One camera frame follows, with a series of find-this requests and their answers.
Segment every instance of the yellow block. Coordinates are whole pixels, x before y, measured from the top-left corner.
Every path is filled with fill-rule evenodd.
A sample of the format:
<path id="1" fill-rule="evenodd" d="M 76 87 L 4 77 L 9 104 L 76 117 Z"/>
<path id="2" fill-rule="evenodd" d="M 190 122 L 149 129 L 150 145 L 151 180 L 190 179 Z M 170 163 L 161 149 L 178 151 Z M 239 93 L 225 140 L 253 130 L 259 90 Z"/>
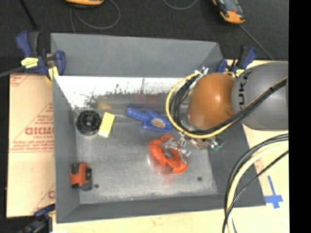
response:
<path id="1" fill-rule="evenodd" d="M 115 119 L 115 115 L 106 112 L 104 114 L 101 126 L 98 130 L 98 134 L 103 136 L 103 137 L 108 137 L 114 119 Z"/>

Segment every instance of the blue tape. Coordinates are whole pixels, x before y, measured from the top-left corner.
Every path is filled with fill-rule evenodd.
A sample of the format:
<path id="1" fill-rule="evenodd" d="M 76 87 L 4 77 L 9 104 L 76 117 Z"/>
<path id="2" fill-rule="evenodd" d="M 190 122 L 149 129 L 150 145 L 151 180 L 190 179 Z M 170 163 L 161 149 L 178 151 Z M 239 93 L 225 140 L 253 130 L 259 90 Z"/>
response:
<path id="1" fill-rule="evenodd" d="M 268 180 L 272 190 L 272 195 L 264 196 L 264 200 L 266 203 L 272 203 L 274 209 L 280 208 L 279 203 L 283 202 L 284 200 L 281 195 L 276 194 L 270 175 L 268 175 Z"/>

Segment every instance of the blue clamp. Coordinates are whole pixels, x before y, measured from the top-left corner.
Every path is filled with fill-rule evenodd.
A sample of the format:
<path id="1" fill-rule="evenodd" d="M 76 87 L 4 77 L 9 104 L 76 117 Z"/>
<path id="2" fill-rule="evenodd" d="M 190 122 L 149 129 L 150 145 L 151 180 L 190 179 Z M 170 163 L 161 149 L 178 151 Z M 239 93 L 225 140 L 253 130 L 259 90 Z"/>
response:
<path id="1" fill-rule="evenodd" d="M 33 222 L 27 224 L 22 229 L 18 230 L 16 233 L 38 233 L 42 230 L 47 221 L 49 224 L 52 224 L 51 218 L 48 215 L 49 212 L 55 210 L 55 204 L 48 205 L 34 213 L 34 217 L 36 218 Z"/>
<path id="2" fill-rule="evenodd" d="M 42 73 L 48 76 L 48 78 L 51 78 L 49 74 L 49 67 L 46 65 L 46 63 L 48 61 L 56 61 L 55 65 L 57 66 L 58 74 L 62 75 L 66 66 L 65 53 L 59 50 L 48 58 L 44 58 L 43 56 L 38 55 L 37 42 L 39 34 L 40 32 L 28 33 L 28 31 L 23 31 L 15 38 L 17 47 L 23 52 L 25 58 L 32 57 L 38 59 L 38 61 L 35 62 L 31 67 L 23 66 L 23 71 L 29 73 Z"/>
<path id="3" fill-rule="evenodd" d="M 233 62 L 232 66 L 228 66 L 226 60 L 221 60 L 216 67 L 216 72 L 222 73 L 225 72 L 226 68 L 228 71 L 231 71 L 236 74 L 238 69 L 246 69 L 247 66 L 253 62 L 257 57 L 257 50 L 252 46 L 243 46 L 241 50 L 241 55 L 237 62 Z"/>
<path id="4" fill-rule="evenodd" d="M 128 116 L 143 121 L 142 127 L 148 130 L 155 130 L 164 133 L 171 132 L 173 127 L 167 117 L 162 116 L 152 110 L 147 110 L 146 113 L 128 108 L 126 110 Z"/>

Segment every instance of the black floor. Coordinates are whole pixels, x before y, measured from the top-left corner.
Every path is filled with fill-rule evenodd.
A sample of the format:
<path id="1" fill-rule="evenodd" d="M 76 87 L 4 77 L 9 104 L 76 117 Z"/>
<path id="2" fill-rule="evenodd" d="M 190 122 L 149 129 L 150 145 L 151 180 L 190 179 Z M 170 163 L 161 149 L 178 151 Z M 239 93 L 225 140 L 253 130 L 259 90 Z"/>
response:
<path id="1" fill-rule="evenodd" d="M 269 56 L 238 26 L 224 24 L 209 1 L 199 0 L 191 9 L 175 11 L 162 0 L 113 0 L 121 12 L 118 24 L 97 31 L 73 18 L 78 33 L 193 39 L 218 42 L 226 59 L 238 58 L 241 46 L 253 45 L 258 59 Z M 193 0 L 167 0 L 185 6 Z M 247 17 L 243 27 L 260 42 L 275 60 L 289 56 L 289 0 L 238 0 Z M 41 32 L 39 48 L 50 50 L 51 32 L 72 32 L 69 7 L 63 0 L 24 0 Z M 0 72 L 19 65 L 21 51 L 15 36 L 32 24 L 19 0 L 0 0 Z M 87 22 L 96 26 L 112 24 L 117 10 L 109 2 L 95 10 L 79 11 Z M 31 218 L 5 219 L 5 187 L 7 174 L 8 80 L 0 78 L 0 232 L 13 232 Z"/>

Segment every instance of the black cable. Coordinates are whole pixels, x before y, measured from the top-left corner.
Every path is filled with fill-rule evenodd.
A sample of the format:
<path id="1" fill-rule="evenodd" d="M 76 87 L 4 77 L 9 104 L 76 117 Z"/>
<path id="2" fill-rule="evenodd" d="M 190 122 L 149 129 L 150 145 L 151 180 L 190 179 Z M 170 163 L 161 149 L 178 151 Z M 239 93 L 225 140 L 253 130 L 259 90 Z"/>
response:
<path id="1" fill-rule="evenodd" d="M 79 19 L 79 21 L 81 23 L 83 23 L 84 25 L 86 25 L 87 27 L 89 28 L 92 28 L 92 29 L 96 29 L 96 30 L 107 30 L 107 29 L 111 29 L 112 27 L 114 27 L 115 25 L 117 25 L 117 23 L 120 21 L 120 18 L 121 18 L 121 12 L 120 12 L 120 9 L 119 7 L 117 6 L 117 4 L 113 1 L 113 0 L 108 0 L 110 3 L 112 3 L 117 11 L 118 11 L 118 18 L 116 19 L 116 21 L 108 26 L 102 26 L 102 27 L 98 27 L 98 26 L 94 26 L 94 25 L 91 25 L 89 23 L 87 23 L 86 21 L 84 21 L 78 14 L 78 12 L 76 11 L 75 8 L 70 8 L 70 12 L 69 12 L 69 19 L 70 19 L 70 24 L 71 24 L 71 27 L 72 27 L 72 30 L 74 33 L 76 33 L 76 30 L 75 30 L 75 27 L 74 27 L 74 24 L 73 24 L 73 18 L 72 18 L 72 15 L 73 15 L 73 12 L 75 14 L 75 16 Z"/>
<path id="2" fill-rule="evenodd" d="M 190 81 L 186 81 L 185 84 L 177 91 L 177 93 L 175 95 L 177 97 L 177 101 L 180 101 L 179 100 L 180 94 L 185 94 L 185 92 L 186 92 L 185 89 L 189 89 L 190 85 L 194 82 L 196 77 L 197 76 L 195 76 L 194 79 L 191 79 L 192 82 L 190 84 L 189 84 Z M 271 86 L 270 89 L 268 89 L 266 92 L 261 94 L 251 105 L 246 106 L 245 108 L 243 108 L 242 110 L 237 112 L 235 115 L 233 115 L 229 119 L 225 120 L 224 122 L 216 125 L 213 128 L 210 128 L 207 130 L 189 130 L 189 129 L 184 127 L 184 125 L 180 122 L 179 119 L 177 119 L 175 121 L 179 127 L 181 127 L 184 131 L 187 131 L 189 133 L 194 133 L 197 135 L 204 135 L 204 134 L 213 133 L 216 130 L 223 128 L 224 125 L 228 125 L 228 124 L 233 125 L 233 124 L 237 123 L 238 121 L 242 120 L 243 118 L 245 118 L 248 114 L 250 114 L 253 110 L 255 110 L 267 97 L 269 97 L 271 94 L 273 94 L 274 92 L 279 90 L 281 87 L 285 86 L 286 82 L 287 82 L 287 79 L 284 79 L 283 81 Z M 173 107 L 173 115 L 174 115 L 174 117 L 177 117 L 177 115 L 178 115 L 177 111 L 180 108 L 181 102 L 176 102 L 175 96 L 173 97 L 174 104 L 172 104 L 172 107 Z"/>
<path id="3" fill-rule="evenodd" d="M 232 168 L 232 171 L 229 175 L 228 178 L 228 182 L 227 182 L 227 187 L 226 187 L 226 191 L 225 194 L 229 193 L 229 190 L 231 188 L 231 183 L 236 175 L 236 173 L 239 171 L 239 169 L 241 168 L 241 166 L 247 162 L 251 156 L 260 148 L 269 145 L 269 144 L 273 144 L 276 142 L 280 142 L 280 141 L 286 141 L 289 139 L 289 134 L 285 133 L 285 134 L 281 134 L 281 135 L 277 135 L 275 137 L 269 138 L 257 145 L 255 145 L 254 147 L 252 147 L 251 149 L 249 149 L 238 161 L 237 163 L 234 165 L 234 167 Z M 225 196 L 225 205 L 227 205 L 227 196 Z"/>
<path id="4" fill-rule="evenodd" d="M 5 76 L 8 76 L 8 75 L 10 75 L 10 74 L 12 74 L 12 73 L 20 72 L 20 71 L 22 71 L 23 69 L 24 69 L 23 67 L 17 67 L 17 68 L 14 68 L 14 69 L 11 69 L 11 70 L 2 72 L 2 73 L 0 73 L 0 78 L 5 77 Z"/>
<path id="5" fill-rule="evenodd" d="M 267 50 L 248 32 L 245 27 L 243 27 L 241 24 L 239 24 L 239 27 L 261 48 L 262 51 L 265 52 L 265 54 L 273 61 L 274 58 L 267 52 Z"/>
<path id="6" fill-rule="evenodd" d="M 186 7 L 175 7 L 170 5 L 168 2 L 166 2 L 165 0 L 162 0 L 168 7 L 170 7 L 171 9 L 174 10 L 188 10 L 190 8 L 192 8 L 197 2 L 198 0 L 195 0 L 193 3 L 191 3 L 190 5 L 186 6 Z M 264 53 L 271 59 L 274 60 L 272 58 L 272 56 L 267 52 L 267 50 L 250 34 L 250 32 L 248 32 L 241 24 L 239 24 L 239 27 L 261 48 L 262 51 L 264 51 Z"/>
<path id="7" fill-rule="evenodd" d="M 284 152 L 283 154 L 281 154 L 280 156 L 278 156 L 274 161 L 272 161 L 268 166 L 266 166 L 262 171 L 260 171 L 251 181 L 249 181 L 240 191 L 239 193 L 236 195 L 236 197 L 234 198 L 234 200 L 232 201 L 230 207 L 228 208 L 228 211 L 225 214 L 225 219 L 223 222 L 223 229 L 222 232 L 225 233 L 225 226 L 227 224 L 228 218 L 235 206 L 235 204 L 237 203 L 237 201 L 239 200 L 239 198 L 241 197 L 241 195 L 243 194 L 243 192 L 249 187 L 249 185 L 254 182 L 260 175 L 262 175 L 265 171 L 267 171 L 269 168 L 271 168 L 273 165 L 275 165 L 278 161 L 280 161 L 282 158 L 284 158 L 287 154 L 289 153 L 289 150 L 287 150 L 286 152 Z"/>
<path id="8" fill-rule="evenodd" d="M 33 19 L 32 15 L 30 14 L 30 11 L 28 10 L 24 0 L 19 0 L 20 4 L 22 5 L 23 9 L 25 10 L 29 20 L 31 21 L 31 24 L 33 26 L 33 30 L 37 30 L 38 29 L 38 26 L 35 22 L 35 20 Z"/>

